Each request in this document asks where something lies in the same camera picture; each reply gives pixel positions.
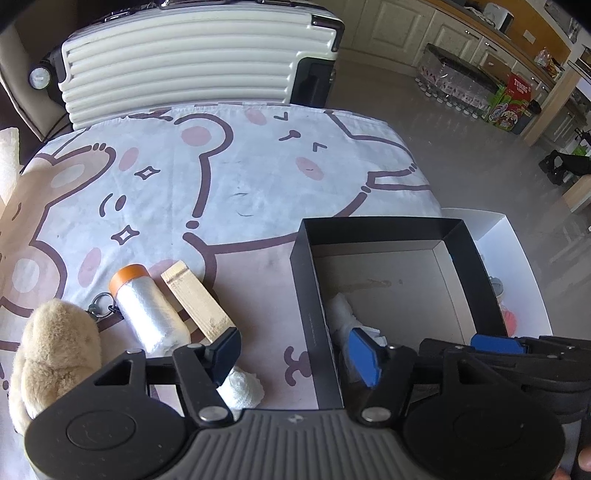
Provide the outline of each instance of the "black box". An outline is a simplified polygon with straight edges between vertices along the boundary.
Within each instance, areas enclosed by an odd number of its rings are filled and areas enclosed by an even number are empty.
[[[417,349],[424,338],[469,343],[475,333],[506,336],[462,220],[304,219],[290,260],[319,408],[343,407],[323,303],[338,292],[389,343]]]

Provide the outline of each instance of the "towel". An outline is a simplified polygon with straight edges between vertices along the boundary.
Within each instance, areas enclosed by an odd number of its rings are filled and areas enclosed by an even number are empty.
[[[0,131],[0,216],[17,185],[20,169],[18,128],[6,128]]]

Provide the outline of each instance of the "pink cheek print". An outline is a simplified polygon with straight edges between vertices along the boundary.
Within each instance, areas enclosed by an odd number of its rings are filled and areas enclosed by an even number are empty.
[[[201,147],[206,145],[212,139],[212,135],[205,127],[189,127],[183,130],[181,138],[187,145],[192,147]]]
[[[306,177],[312,180],[322,180],[324,178],[324,172],[320,169],[318,165],[316,165],[313,161],[309,160],[305,157],[297,157],[295,160],[295,164],[297,165],[300,172],[302,172]]]
[[[12,272],[12,286],[19,293],[29,293],[39,282],[41,269],[34,260],[20,258]]]
[[[135,147],[130,148],[128,151],[126,151],[121,157],[121,161],[119,162],[120,171],[126,171],[133,167],[138,159],[138,155],[139,149]]]
[[[244,112],[244,115],[246,116],[246,118],[248,118],[248,121],[252,124],[255,124],[255,125],[266,125],[267,124],[267,119],[266,119],[265,115],[260,110],[257,110],[255,108],[247,109]]]
[[[81,287],[90,286],[95,278],[96,271],[99,269],[101,259],[102,254],[97,247],[94,247],[86,254],[78,271],[78,283]]]
[[[58,189],[79,179],[84,173],[84,169],[85,167],[83,164],[78,164],[72,165],[71,167],[62,170],[55,177],[53,177],[53,179],[51,179],[51,188]]]

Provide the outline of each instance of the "keychain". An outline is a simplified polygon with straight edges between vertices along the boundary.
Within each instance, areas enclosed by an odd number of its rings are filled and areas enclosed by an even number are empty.
[[[101,313],[100,307],[97,303],[103,297],[109,297],[111,299],[111,305],[107,307],[106,313]],[[94,300],[92,300],[92,303],[88,305],[88,309],[86,310],[86,312],[88,313],[88,315],[94,318],[96,323],[110,317],[111,315],[121,315],[121,310],[119,310],[119,307],[115,304],[115,299],[113,298],[113,295],[111,295],[108,291],[99,293],[94,298]]]

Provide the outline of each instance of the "orange cap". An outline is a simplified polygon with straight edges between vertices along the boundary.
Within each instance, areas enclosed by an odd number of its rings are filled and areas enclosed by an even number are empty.
[[[119,289],[125,285],[129,280],[140,277],[149,277],[150,274],[146,270],[146,267],[140,264],[127,265],[119,270],[111,281],[109,282],[109,291],[114,297],[117,296]]]

